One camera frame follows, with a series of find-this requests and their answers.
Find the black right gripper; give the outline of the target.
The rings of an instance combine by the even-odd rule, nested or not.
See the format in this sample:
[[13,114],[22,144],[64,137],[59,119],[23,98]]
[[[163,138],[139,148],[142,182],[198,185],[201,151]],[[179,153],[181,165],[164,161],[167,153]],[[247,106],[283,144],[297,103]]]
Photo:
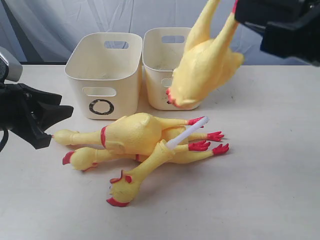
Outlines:
[[234,16],[246,27],[265,28],[261,51],[318,67],[320,11],[314,7],[314,0],[237,0]]

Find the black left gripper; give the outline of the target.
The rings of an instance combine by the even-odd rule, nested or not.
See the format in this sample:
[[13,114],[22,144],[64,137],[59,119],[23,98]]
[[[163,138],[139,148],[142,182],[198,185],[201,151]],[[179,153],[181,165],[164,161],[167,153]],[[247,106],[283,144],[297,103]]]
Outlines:
[[24,83],[0,84],[0,130],[3,149],[14,133],[36,150],[50,145],[45,130],[72,116],[74,108],[61,105],[62,96],[35,89]]

